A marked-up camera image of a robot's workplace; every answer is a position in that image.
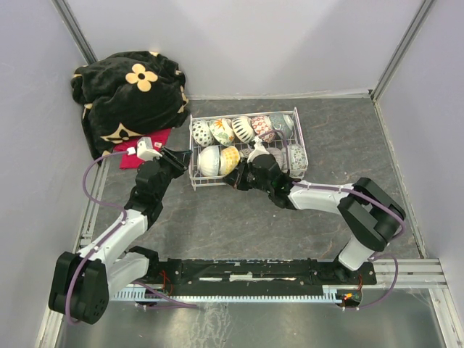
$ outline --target red fabric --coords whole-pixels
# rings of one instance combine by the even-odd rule
[[[156,150],[159,150],[162,145],[166,144],[167,138],[169,137],[170,133],[171,133],[171,128],[168,128],[168,129],[163,129],[163,130],[157,130],[156,132],[147,134],[146,136],[149,136],[152,139],[153,147]],[[123,143],[116,145],[114,151],[125,151],[129,147],[135,147],[137,149],[137,141],[139,139],[140,138],[134,138],[128,141],[124,141]],[[129,156],[128,154],[125,154],[123,158],[121,159],[121,164],[119,168],[136,169],[143,162],[144,161],[139,159],[136,154],[133,154],[131,156]]]

